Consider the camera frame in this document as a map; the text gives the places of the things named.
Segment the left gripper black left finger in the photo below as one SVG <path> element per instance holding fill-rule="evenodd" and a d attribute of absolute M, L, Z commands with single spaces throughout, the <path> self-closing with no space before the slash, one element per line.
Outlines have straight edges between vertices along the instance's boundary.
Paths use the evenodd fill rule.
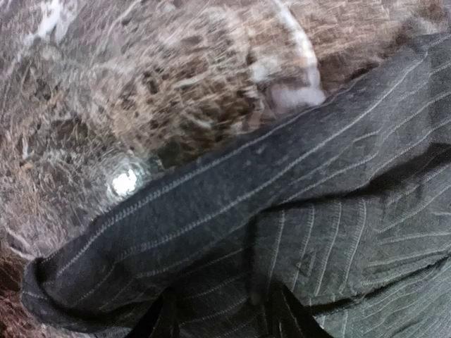
<path fill-rule="evenodd" d="M 178 338 L 176 295 L 171 289 L 161 293 L 126 338 Z"/>

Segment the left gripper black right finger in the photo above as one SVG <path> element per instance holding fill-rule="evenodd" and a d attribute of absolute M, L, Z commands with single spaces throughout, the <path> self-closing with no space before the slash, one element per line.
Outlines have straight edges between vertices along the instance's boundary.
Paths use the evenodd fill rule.
<path fill-rule="evenodd" d="M 274 337 L 332 338 L 284 284 L 273 286 L 269 300 Z"/>

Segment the black clothes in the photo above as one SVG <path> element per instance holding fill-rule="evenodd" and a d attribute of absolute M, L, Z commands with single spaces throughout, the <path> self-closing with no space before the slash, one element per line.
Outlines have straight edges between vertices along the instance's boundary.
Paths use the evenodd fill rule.
<path fill-rule="evenodd" d="M 25 269 L 41 323 L 125 337 L 167 289 L 178 337 L 274 337 L 284 284 L 332 337 L 450 336 L 450 36 L 150 182 Z"/>

